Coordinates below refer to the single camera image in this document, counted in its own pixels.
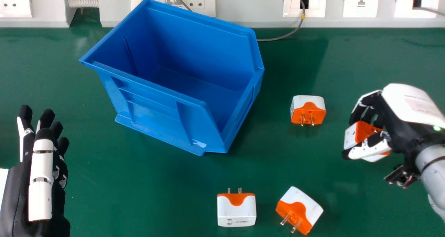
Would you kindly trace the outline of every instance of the plug pin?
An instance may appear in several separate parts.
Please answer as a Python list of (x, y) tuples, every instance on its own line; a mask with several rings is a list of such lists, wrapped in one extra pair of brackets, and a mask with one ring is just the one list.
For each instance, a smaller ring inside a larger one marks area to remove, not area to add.
[(286, 222), (289, 220), (290, 215), (286, 215), (286, 217), (283, 218), (283, 220), (280, 222), (281, 226), (284, 226), (284, 224), (286, 224)]
[(295, 224), (294, 227), (292, 227), (291, 234), (295, 233), (295, 230), (297, 230), (298, 226), (300, 226), (299, 221), (297, 221), (297, 224)]

